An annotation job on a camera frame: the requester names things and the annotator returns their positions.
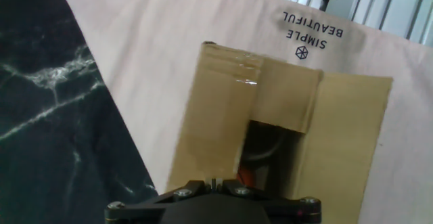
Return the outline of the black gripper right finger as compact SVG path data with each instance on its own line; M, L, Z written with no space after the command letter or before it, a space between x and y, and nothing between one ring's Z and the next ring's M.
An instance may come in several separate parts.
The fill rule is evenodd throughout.
M282 220L289 223L321 223L321 201L315 197L290 200L248 187L237 179L216 181L216 193L258 204L274 223Z

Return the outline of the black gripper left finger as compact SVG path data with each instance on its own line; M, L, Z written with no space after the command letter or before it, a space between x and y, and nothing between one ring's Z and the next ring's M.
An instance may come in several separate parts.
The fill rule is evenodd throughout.
M213 188L213 179L210 183L193 180L188 181L183 187L138 204L111 202L104 210L105 224L159 223L169 207L173 207L184 200L211 194Z

